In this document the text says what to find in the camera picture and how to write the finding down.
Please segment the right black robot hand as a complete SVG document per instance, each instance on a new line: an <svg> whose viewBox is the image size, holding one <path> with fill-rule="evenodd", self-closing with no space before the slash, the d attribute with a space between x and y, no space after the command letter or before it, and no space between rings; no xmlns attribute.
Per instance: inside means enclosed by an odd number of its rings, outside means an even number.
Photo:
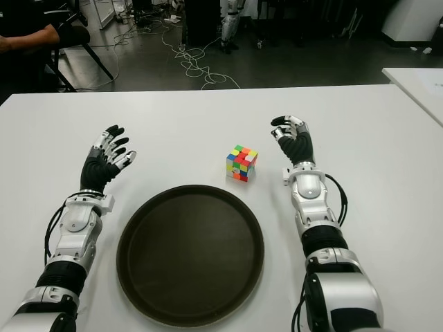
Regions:
<svg viewBox="0 0 443 332"><path fill-rule="evenodd" d="M315 163L314 148L307 123L295 116L279 116L272 119L271 135L279 144L293 166L299 163Z"/></svg>

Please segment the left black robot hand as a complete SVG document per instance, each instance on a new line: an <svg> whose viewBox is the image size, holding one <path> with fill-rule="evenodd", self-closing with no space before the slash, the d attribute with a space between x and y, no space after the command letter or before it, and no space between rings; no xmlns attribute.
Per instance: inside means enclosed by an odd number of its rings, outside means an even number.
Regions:
<svg viewBox="0 0 443 332"><path fill-rule="evenodd" d="M105 187L135 158L134 150L128 151L128 137L123 137L125 129L113 125L105 129L92 144L84 162L80 189L103 193Z"/></svg>

